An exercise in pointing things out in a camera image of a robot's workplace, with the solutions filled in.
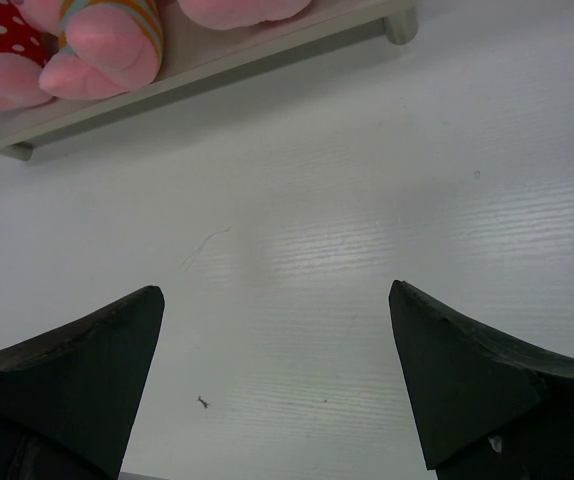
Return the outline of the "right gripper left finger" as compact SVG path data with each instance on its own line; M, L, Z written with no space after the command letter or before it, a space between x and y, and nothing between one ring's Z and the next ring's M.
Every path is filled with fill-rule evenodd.
M143 287L0 350L0 479L116 479L165 300Z

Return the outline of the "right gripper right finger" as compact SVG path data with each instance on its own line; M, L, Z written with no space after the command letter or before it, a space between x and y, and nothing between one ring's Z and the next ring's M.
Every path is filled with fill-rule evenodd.
M424 461L440 479L574 479L574 358L396 280L393 337Z

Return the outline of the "pink toy orange striped shirt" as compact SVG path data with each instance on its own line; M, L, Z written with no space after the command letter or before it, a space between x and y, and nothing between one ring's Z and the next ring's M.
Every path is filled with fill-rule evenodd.
M155 1L30 1L23 13L57 38L39 86L65 100L139 90L159 73L164 36Z

